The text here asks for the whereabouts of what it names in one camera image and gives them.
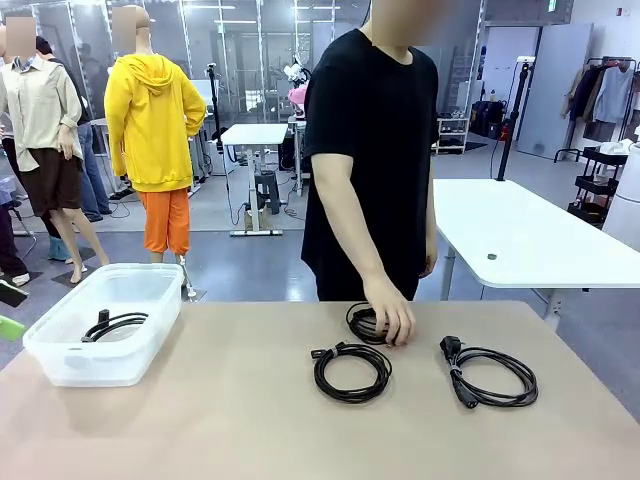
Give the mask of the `person's right hand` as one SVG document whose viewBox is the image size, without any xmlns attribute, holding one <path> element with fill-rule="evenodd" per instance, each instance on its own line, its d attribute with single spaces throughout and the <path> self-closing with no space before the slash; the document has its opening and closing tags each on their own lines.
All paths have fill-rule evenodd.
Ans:
<svg viewBox="0 0 640 480">
<path fill-rule="evenodd" d="M 363 287 L 376 316 L 376 332 L 385 332 L 385 343 L 389 346 L 406 345 L 415 326 L 409 301 L 384 274 L 365 276 Z"/>
</svg>

